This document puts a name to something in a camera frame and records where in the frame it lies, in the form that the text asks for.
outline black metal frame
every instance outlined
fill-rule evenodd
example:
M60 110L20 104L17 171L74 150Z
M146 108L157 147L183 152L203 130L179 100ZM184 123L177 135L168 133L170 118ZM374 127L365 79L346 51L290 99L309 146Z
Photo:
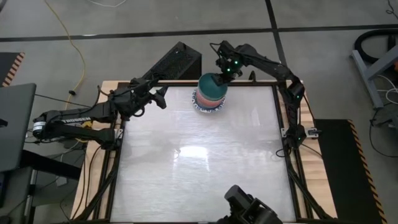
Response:
M240 82L240 81L236 81L236 82L232 82L229 83L228 86L270 86L272 87L272 93L274 95L274 103L275 103L275 107L276 107L276 112L277 112L277 119L278 119L278 124L279 124L279 128L283 128L284 127L284 121L282 119L282 110L280 109L280 103L279 103L279 96L278 96L278 90L277 90L277 86L278 86L279 82L277 81L264 81L264 82L256 82L256 81L252 81L252 82ZM128 85L128 82L119 82L118 84L118 88L121 87L125 87ZM194 82L163 82L163 83L158 83L157 86L164 86L164 85L168 85L168 86L197 86L198 82L194 81ZM121 129L124 129L124 123L121 124ZM114 163L116 163L117 166L119 166L119 162L120 162L120 153L121 151L116 151L116 155L114 158ZM105 158L104 158L104 162L103 162L103 169L101 171L101 178L99 180L99 185L101 185L106 178L106 172L108 170L108 165L109 165L109 159L110 159L111 153L106 153L105 154ZM304 176L304 171L303 171L303 167L302 167L302 163L301 163L301 157L300 157L300 153L294 153L295 156L295 160L298 161L297 163L297 168L298 168L298 174L300 176L300 178L303 180L304 184L305 184L305 176ZM286 163L291 163L291 159L290 157L285 157L285 161ZM292 200L293 200L293 207L294 207L294 212L295 212L295 217L296 220L300 220L301 214L300 214L300 207L299 207L299 201L298 201L298 196L297 196L297 191L296 191L296 187L294 184L294 181L289 177L289 187L290 187L290 192L292 194ZM112 204L113 204L113 200L114 200L114 191L115 191L115 186L116 186L116 179L117 179L117 175L115 177L115 179L112 181L111 185L109 186L109 195L108 195L108 202L106 205L106 213L105 213L105 219L106 220L110 220L111 218L111 212L112 212ZM306 203L306 210L307 210L307 215L308 215L308 208L307 208L307 200L304 198L304 202ZM100 206L101 206L101 201L97 204L95 211L94 211L94 216L93 219L98 219L99 218L99 210L100 210Z

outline black mat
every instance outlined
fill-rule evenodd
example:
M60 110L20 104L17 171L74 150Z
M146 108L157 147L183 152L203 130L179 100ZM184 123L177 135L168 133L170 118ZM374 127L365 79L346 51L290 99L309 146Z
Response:
M24 53L0 52L0 87L11 84L24 57Z
M316 119L319 144L338 218L386 224L355 127L350 120Z

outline black box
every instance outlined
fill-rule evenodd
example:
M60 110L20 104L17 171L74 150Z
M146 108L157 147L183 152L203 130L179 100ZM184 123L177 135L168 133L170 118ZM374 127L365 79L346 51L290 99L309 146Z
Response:
M201 53L178 42L144 76L146 80L198 80L201 76Z

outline yellow and black hazard stripe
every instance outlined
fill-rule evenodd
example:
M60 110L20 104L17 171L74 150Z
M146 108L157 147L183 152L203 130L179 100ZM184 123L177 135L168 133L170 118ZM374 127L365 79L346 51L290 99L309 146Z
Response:
M356 132L356 129L355 129L353 121L352 120L347 120L347 121L350 123L351 130L353 132L354 139L356 141L356 147L358 148L359 155L361 156L362 165L363 165L363 167L365 169L365 174L366 174L366 176L368 178L369 186L370 186L370 188L372 190L372 193L373 193L374 202L376 203L376 207L379 210L379 214L380 214L380 217L381 217L381 222L383 224L387 224L387 219L386 219L386 216L384 214L383 207L381 205L379 196L377 194L376 187L374 186L373 179L372 179L372 176L371 176L371 172L369 170L368 163L366 162L366 158L365 158L365 155L363 153L361 143L359 141L358 133Z
M19 53L19 55L17 55L17 58L15 58L14 63L12 64L10 70L8 71L6 78L4 79L4 81L2 83L3 87L7 87L11 84L24 57L25 57L25 53Z

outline table frame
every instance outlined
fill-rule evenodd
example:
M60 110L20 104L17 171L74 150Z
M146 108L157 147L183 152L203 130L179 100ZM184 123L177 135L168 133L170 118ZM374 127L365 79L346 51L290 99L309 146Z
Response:
M197 80L167 80L167 81L160 81L158 86L197 86ZM115 88L120 88L124 87L128 84L128 81L105 81L103 82L102 90L104 92L107 92L109 90L113 90ZM277 81L235 81L230 83L230 86L270 86L272 87L272 92L274 94L274 101L275 101L275 108L277 112L277 119L280 128L286 127L287 124L287 115L284 109L284 103L282 100L282 97L280 96L278 89L277 89ZM99 99L98 102L106 101L106 98L103 96ZM307 103L302 100L301 104L301 114L302 114L302 124L306 128L311 128L313 127L313 120L312 116L310 114L309 107ZM99 123L94 123L93 125L94 128L108 128L109 124L99 124ZM120 127L117 127L120 129L124 129L124 123L121 123ZM317 140L313 139L306 139L305 140L306 145L310 145L310 147L314 148L316 151L320 153L320 148ZM88 144L87 147L87 153L88 153L88 158L86 157L86 162L89 164L89 162L92 160L92 155L93 151L98 147L98 144L91 141ZM93 178L91 177L91 188L89 192L82 192L82 181L79 181L79 186L78 190L76 192L76 197L75 197L75 203L73 204L73 210L72 210L72 215L75 213L77 206L80 202L81 196L83 194L83 204L85 203L85 197L86 194L88 194L89 200L94 196L96 191L98 190L98 186L100 186L102 183L104 183L107 174L110 172L110 169L116 163L116 167L119 165L119 157L120 157L120 151L114 152L114 151L103 151L101 155L96 156L96 158L93 161L93 169L96 170L96 176ZM291 162L294 165L294 169L296 172L299 174L300 178L303 181L304 186L307 187L307 189L313 194L315 199L317 199L317 202L325 209L326 212L328 212L331 216L336 217L336 211L334 208L334 203L333 199L331 197L331 192L330 192L330 187L328 185L328 179L326 176L326 171L325 167L323 165L323 161L317 157L314 153L311 152L304 152L300 153L300 151L293 151L291 153L290 157L285 157L285 162ZM309 162L308 166L305 167L303 165L303 162ZM88 172L87 169L88 166L86 166L86 170L82 170L82 172ZM319 183L318 184L313 184L311 181L314 178L314 172L316 173L315 175L320 176L321 178L315 179L316 182L322 182L321 185L324 186L324 189L321 190L321 192L316 192L316 189L319 188ZM111 212L112 212L112 204L113 204L113 197L114 197L114 191L115 191L115 186L116 186L116 178L112 181L112 183L108 186L108 189L106 192L103 194L102 199L99 201L99 203L96 205L95 209L93 210L93 213L90 216L90 219L92 220L98 220L98 219L104 219L105 221L109 221L111 218ZM313 218L313 212L312 209L310 208L309 203L307 200L302 196L300 190L297 190L297 186L293 182L293 180L289 176L289 185L290 185L290 193L292 194L292 200L293 200L293 206L294 206L294 211L295 211L295 217L296 220L299 221L301 218ZM77 212L77 216L83 211L84 207L81 207L79 211Z

